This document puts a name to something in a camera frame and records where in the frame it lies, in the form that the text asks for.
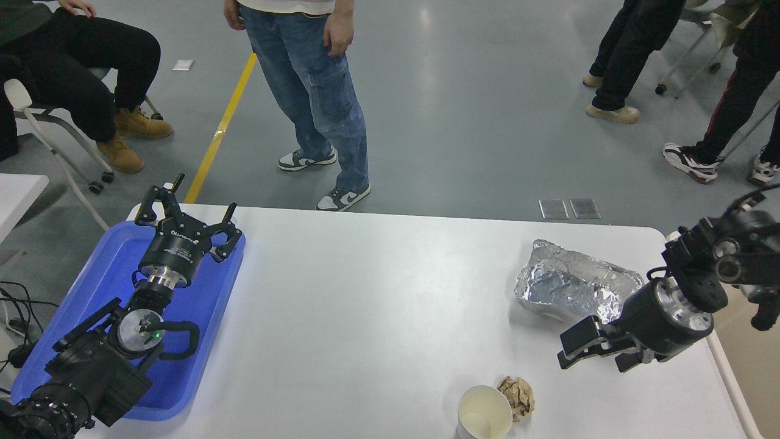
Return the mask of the person's left hand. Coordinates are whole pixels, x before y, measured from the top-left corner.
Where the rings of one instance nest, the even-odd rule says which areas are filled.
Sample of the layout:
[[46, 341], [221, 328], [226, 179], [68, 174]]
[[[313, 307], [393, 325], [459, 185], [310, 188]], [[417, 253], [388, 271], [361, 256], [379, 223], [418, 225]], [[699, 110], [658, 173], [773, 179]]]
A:
[[344, 55], [353, 43], [354, 23], [353, 23], [352, 5], [343, 4], [329, 14], [324, 26], [323, 43], [324, 47], [329, 48], [329, 57], [339, 57]]

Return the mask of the person's right hand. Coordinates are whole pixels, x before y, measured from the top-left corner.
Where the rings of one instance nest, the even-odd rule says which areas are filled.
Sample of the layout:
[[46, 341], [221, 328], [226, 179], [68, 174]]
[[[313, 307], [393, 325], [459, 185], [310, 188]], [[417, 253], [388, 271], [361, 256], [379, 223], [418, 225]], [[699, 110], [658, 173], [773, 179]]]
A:
[[223, 14], [228, 26], [237, 31], [245, 30], [246, 26], [242, 18], [240, 3], [236, 0], [223, 2]]

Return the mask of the person's hand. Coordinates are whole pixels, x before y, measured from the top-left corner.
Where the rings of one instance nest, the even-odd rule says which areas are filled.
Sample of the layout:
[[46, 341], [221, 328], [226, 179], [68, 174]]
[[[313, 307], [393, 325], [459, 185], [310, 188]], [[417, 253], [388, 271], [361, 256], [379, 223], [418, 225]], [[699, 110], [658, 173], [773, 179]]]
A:
[[92, 3], [84, 0], [58, 0], [57, 3], [61, 9], [69, 12], [73, 16], [85, 16], [87, 18], [97, 17], [97, 12]]

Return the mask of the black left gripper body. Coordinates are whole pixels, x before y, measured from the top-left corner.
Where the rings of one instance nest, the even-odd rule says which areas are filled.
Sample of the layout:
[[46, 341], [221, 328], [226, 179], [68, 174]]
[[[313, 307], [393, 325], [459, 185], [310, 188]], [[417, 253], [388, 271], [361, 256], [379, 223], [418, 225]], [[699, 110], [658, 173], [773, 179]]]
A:
[[176, 287], [189, 287], [203, 256], [211, 249], [206, 223], [191, 216], [158, 222], [152, 242], [138, 264], [145, 277], [177, 273]]

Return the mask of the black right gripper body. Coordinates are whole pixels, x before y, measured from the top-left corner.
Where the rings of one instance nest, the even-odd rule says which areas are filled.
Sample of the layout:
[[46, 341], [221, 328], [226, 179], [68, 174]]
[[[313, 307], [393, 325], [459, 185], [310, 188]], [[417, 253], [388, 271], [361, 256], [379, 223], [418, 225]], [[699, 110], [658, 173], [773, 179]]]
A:
[[685, 298], [676, 282], [651, 282], [627, 298], [612, 322], [635, 339], [636, 348], [616, 362], [666, 362], [711, 334], [711, 314]]

